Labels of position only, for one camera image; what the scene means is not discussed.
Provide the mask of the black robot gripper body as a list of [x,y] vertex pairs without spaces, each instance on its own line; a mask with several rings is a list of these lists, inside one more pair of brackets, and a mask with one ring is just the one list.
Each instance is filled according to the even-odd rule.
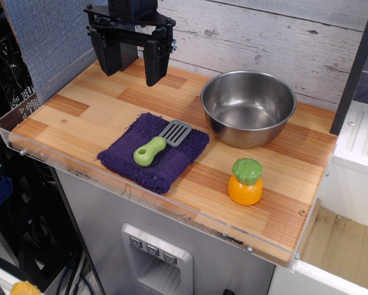
[[88,35],[94,49],[103,53],[120,43],[147,47],[155,41],[162,54],[176,50],[176,22],[160,14],[157,1],[108,1],[106,6],[87,4]]

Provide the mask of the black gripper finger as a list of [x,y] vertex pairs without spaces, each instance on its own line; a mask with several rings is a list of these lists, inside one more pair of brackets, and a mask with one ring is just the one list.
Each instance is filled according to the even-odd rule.
[[122,66],[118,39],[111,30],[93,26],[89,26],[88,35],[103,72],[108,76],[115,74]]
[[148,39],[143,46],[146,84],[155,85],[164,78],[168,69],[170,47],[166,39]]

